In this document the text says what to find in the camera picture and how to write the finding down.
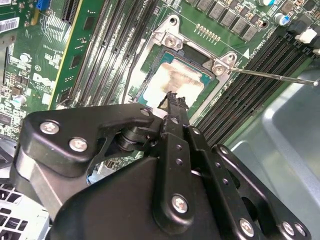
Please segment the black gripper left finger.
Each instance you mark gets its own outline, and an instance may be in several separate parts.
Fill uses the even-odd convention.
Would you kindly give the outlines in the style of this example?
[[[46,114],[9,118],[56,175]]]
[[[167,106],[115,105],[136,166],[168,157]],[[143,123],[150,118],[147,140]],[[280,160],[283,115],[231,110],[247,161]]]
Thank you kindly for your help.
[[[178,99],[169,92],[158,110],[140,103],[30,113],[14,156],[14,184],[41,203],[54,222],[75,194],[139,160],[157,160],[152,214],[159,227],[189,227],[179,194]]]

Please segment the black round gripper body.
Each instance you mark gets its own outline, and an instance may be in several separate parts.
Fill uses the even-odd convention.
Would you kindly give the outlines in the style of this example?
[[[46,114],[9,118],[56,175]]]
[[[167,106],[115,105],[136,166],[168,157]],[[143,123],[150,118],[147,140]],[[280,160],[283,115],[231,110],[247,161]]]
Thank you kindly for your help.
[[[195,216],[181,234],[168,234],[153,217],[157,160],[138,160],[73,195],[59,210],[51,240],[234,240],[212,209],[202,179],[192,176]]]

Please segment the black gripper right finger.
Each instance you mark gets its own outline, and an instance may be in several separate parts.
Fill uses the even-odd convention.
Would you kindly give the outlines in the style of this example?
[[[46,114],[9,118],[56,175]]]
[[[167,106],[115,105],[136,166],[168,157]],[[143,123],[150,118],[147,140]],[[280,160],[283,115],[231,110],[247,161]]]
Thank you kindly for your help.
[[[182,240],[310,240],[312,234],[226,146],[210,147],[178,99],[180,215],[192,217]]]

